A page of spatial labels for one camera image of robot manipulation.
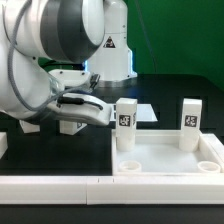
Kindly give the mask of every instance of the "black table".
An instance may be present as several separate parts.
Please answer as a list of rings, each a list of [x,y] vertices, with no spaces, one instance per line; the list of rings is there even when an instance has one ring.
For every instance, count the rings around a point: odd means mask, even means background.
[[[183,99],[202,99],[201,131],[224,143],[224,92],[201,76],[139,75],[135,86],[99,88],[94,95],[107,103],[120,97],[151,103],[159,121],[139,122],[138,129],[179,129]],[[88,126],[66,136],[59,134],[58,122],[46,120],[40,133],[24,135],[18,121],[1,114],[0,131],[7,131],[9,148],[0,175],[111,175],[114,126]],[[0,206],[2,223],[223,223],[223,218],[221,205]]]

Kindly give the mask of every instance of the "white cup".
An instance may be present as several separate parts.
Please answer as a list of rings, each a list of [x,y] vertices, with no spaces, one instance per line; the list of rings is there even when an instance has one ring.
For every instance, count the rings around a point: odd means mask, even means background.
[[[200,173],[220,173],[221,167],[219,164],[210,161],[201,161],[198,163]]]

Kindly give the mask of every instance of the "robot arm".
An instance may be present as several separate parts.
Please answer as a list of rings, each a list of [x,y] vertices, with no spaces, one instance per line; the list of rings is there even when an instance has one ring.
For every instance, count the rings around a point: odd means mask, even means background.
[[[0,110],[28,122],[38,122],[50,115],[61,120],[107,125],[111,109],[106,103],[74,93],[88,91],[86,83],[85,88],[65,90],[60,80],[42,70],[36,60],[46,57],[81,63],[89,58],[104,37],[103,0],[1,3]],[[86,82],[91,88],[97,79],[89,76]]]

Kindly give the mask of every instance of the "white block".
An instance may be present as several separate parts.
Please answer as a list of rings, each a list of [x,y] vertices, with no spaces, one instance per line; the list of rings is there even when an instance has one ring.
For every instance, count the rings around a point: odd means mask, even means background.
[[[221,174],[130,177],[126,180],[126,204],[222,204]]]
[[[110,121],[116,121],[116,107],[115,104],[109,104],[111,106]],[[151,104],[137,104],[137,122],[156,122],[158,121],[153,111]]]
[[[184,99],[179,148],[186,152],[198,149],[202,100]]]
[[[125,181],[114,177],[88,177],[87,204],[125,204]]]
[[[60,121],[60,133],[66,135],[74,135],[86,126],[87,124],[83,123]]]
[[[135,146],[137,100],[120,98],[116,111],[117,149],[131,151]]]
[[[19,123],[25,134],[40,132],[40,125],[33,125],[21,120],[19,121]]]
[[[86,177],[0,176],[0,204],[86,204]]]
[[[0,133],[0,158],[2,158],[7,148],[8,148],[7,134]]]

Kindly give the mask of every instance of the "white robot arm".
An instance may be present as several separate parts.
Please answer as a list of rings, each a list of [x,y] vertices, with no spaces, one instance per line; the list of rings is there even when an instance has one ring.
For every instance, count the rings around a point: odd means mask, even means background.
[[[73,63],[88,59],[103,41],[103,0],[0,3],[0,111],[30,123],[52,116],[107,125],[110,106],[77,94],[93,89],[98,76],[90,75],[84,86],[65,90],[60,80],[37,63],[38,57]]]

